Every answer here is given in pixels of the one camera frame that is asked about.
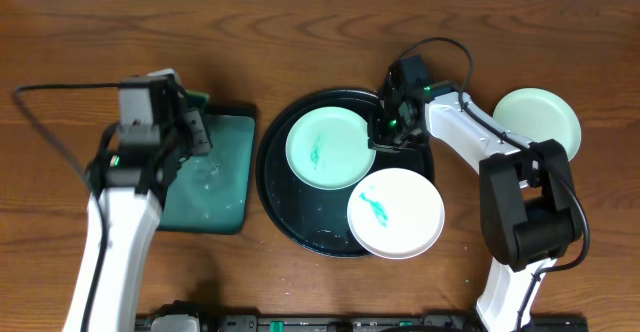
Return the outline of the green yellow sponge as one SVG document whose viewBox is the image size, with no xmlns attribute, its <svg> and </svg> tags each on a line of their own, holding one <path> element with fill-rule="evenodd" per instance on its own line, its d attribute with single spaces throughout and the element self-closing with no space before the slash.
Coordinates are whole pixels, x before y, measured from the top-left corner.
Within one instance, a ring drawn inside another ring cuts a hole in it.
<svg viewBox="0 0 640 332">
<path fill-rule="evenodd" d="M 187 91 L 186 100 L 189 108 L 196 108 L 203 111 L 208 105 L 210 96 L 206 93 Z"/>
</svg>

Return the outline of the pale green plate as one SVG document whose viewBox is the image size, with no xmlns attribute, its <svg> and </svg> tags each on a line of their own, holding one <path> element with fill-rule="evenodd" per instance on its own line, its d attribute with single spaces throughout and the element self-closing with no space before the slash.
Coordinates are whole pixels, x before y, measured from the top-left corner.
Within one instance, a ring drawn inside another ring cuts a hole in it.
<svg viewBox="0 0 640 332">
<path fill-rule="evenodd" d="M 296 177 L 321 190 L 338 190 L 362 179 L 376 152 L 368 147 L 367 122 L 343 107 L 320 107 L 298 118 L 285 142 Z"/>
</svg>

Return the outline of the mint green plate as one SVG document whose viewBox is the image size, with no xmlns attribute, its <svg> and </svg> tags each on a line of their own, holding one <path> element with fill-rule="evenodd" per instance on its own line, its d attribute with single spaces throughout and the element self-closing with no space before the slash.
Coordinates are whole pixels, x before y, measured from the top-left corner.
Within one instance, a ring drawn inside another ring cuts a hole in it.
<svg viewBox="0 0 640 332">
<path fill-rule="evenodd" d="M 577 114 L 558 95 L 541 88 L 520 88 L 503 97 L 493 118 L 508 130 L 536 142 L 555 139 L 569 160 L 578 153 L 582 129 Z"/>
</svg>

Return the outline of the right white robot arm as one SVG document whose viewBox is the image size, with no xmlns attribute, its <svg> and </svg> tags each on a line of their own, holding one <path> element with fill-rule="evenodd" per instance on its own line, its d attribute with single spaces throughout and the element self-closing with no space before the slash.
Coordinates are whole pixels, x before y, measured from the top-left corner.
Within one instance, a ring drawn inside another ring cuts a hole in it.
<svg viewBox="0 0 640 332">
<path fill-rule="evenodd" d="M 570 244 L 590 244 L 569 159 L 555 140 L 514 134 L 451 81 L 387 79 L 369 122 L 369 145 L 380 152 L 415 150 L 429 138 L 451 147 L 479 175 L 480 222 L 493 260 L 466 331 L 577 330 L 580 323 L 538 324 L 530 308 L 542 279 L 579 265 L 585 253 L 558 264 Z"/>
</svg>

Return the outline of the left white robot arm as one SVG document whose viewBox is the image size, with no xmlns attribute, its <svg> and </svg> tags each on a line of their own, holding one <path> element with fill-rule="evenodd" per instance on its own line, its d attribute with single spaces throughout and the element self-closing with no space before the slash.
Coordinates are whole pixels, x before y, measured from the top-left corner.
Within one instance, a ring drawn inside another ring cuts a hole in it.
<svg viewBox="0 0 640 332">
<path fill-rule="evenodd" d="M 133 330 L 169 187 L 184 162 L 211 149 L 200 110 L 176 82 L 123 83 L 119 103 L 86 170 L 87 238 L 67 331 Z"/>
</svg>

